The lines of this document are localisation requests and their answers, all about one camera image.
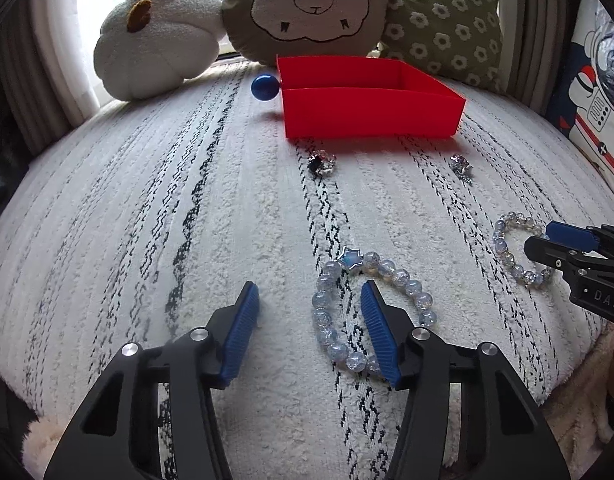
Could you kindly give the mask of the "astronaut print pillow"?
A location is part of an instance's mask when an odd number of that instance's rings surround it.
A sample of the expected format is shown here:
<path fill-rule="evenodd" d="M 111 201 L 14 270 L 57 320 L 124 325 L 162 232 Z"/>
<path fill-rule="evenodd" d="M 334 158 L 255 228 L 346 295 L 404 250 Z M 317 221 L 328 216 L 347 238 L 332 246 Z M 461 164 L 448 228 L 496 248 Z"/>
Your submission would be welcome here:
<path fill-rule="evenodd" d="M 580 0 L 546 117 L 614 189 L 614 21 L 600 0 Z"/>

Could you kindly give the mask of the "white black-striped bedspread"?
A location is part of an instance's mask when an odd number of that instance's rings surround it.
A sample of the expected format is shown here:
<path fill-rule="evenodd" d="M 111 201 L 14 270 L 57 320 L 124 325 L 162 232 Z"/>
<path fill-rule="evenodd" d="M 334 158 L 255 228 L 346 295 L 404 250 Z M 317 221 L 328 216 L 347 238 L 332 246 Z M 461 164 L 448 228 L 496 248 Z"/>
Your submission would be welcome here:
<path fill-rule="evenodd" d="M 380 479 L 406 393 L 341 370 L 318 344 L 311 297 L 345 248 L 377 252 L 433 298 L 452 344 L 493 341 L 577 468 L 612 436 L 612 338 L 554 280 L 513 280 L 494 224 L 614 225 L 614 195 L 576 147 L 524 105 L 462 87 L 456 136 L 330 145 L 286 140 L 279 106 L 232 62 L 159 99 L 102 110 L 37 158 L 0 218 L 0 377 L 66 424 L 119 347 L 156 347 L 256 283 L 241 372 L 215 395 L 237 479 Z"/>

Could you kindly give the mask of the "green daisy pattern pillow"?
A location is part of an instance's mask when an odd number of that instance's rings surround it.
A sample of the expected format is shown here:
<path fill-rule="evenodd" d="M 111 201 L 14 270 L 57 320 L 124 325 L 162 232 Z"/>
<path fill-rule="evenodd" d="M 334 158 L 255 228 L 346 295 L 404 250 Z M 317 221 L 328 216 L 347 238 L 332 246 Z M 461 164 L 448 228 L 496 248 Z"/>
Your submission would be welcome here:
<path fill-rule="evenodd" d="M 500 90 L 498 0 L 388 0 L 382 58 L 433 76 Z"/>

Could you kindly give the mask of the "red plastic tray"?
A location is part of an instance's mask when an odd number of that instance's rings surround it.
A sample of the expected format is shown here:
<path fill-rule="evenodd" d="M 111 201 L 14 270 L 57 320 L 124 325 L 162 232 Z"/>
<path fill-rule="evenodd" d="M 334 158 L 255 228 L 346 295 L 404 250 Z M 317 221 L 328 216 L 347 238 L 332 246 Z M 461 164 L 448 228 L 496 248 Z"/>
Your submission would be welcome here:
<path fill-rule="evenodd" d="M 305 55 L 277 59 L 285 136 L 453 136 L 466 99 L 403 61 Z"/>

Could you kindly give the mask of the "blue ball knob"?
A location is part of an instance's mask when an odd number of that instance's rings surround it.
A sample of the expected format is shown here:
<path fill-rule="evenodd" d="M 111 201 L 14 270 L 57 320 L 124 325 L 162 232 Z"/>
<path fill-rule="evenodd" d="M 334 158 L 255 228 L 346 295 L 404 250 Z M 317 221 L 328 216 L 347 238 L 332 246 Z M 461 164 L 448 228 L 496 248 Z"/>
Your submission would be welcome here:
<path fill-rule="evenodd" d="M 272 74 L 260 74 L 251 83 L 251 92 L 259 101 L 273 100 L 279 93 L 281 84 L 279 79 Z"/>

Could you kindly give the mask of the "round beige sheep cushion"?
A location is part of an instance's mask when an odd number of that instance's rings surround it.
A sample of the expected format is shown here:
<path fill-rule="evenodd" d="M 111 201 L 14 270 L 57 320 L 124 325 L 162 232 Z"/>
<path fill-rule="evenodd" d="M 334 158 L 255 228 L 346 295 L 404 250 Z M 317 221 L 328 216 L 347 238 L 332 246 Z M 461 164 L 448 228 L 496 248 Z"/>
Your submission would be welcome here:
<path fill-rule="evenodd" d="M 222 0 L 230 44 L 249 61 L 279 56 L 361 55 L 379 43 L 387 0 Z"/>

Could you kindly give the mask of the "white pumpkin plush cushion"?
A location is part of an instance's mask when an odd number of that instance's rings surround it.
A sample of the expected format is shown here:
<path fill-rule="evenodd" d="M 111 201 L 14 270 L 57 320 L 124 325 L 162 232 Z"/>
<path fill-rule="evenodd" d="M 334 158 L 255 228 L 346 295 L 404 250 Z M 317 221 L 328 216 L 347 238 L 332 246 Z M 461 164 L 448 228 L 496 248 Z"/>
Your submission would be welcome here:
<path fill-rule="evenodd" d="M 94 72 L 114 99 L 148 99 L 205 72 L 225 35 L 221 0 L 124 0 L 101 25 Z"/>

